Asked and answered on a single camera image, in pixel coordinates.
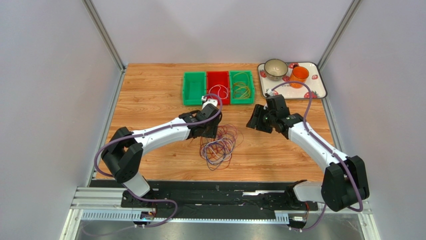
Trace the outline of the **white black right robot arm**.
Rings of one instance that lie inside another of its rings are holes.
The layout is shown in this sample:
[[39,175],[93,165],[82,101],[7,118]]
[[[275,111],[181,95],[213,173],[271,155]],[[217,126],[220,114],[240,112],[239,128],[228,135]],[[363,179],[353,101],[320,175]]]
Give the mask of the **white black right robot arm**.
[[363,210],[363,201],[370,196],[365,162],[359,156],[348,156],[317,134],[306,118],[292,114],[282,95],[266,98],[264,105],[254,106],[246,127],[272,133],[276,131],[298,145],[324,173],[321,182],[300,180],[285,190],[291,204],[317,202],[332,211]]

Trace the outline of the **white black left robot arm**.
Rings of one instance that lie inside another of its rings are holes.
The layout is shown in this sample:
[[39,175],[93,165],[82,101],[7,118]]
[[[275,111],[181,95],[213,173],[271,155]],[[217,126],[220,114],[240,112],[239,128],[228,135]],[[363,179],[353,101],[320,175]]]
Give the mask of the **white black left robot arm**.
[[141,198],[151,189],[139,171],[144,155],[174,142],[198,137],[215,138],[221,120],[221,108],[207,103],[201,110],[183,113],[156,127],[135,131],[122,127],[98,155],[115,181]]

